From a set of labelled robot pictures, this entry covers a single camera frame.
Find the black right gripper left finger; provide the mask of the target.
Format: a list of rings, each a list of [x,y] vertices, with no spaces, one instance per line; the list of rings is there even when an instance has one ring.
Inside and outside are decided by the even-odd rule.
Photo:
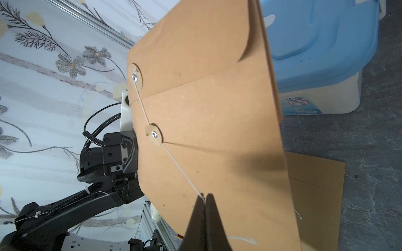
[[[179,251],[206,250],[205,202],[197,197],[193,212]]]

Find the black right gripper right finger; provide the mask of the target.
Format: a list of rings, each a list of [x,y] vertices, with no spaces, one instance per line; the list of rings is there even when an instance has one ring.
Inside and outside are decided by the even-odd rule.
[[[206,197],[205,236],[207,251],[232,251],[212,193]]]

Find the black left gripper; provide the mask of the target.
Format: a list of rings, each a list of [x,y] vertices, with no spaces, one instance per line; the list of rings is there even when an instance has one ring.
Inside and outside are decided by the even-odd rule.
[[[105,177],[138,179],[138,143],[134,130],[105,134],[102,150]]]

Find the kraft file bag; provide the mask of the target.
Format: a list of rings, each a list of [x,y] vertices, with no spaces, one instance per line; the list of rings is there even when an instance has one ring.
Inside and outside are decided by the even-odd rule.
[[[302,250],[338,250],[344,162],[285,153]]]
[[[187,229],[213,194],[235,251],[301,249],[258,1],[181,1],[128,53],[140,188]]]

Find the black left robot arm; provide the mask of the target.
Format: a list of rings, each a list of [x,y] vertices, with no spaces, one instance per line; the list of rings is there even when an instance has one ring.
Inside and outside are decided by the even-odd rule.
[[[69,228],[143,197],[134,130],[107,133],[98,147],[84,147],[77,179],[89,187],[52,204],[24,206],[1,250],[59,251]]]

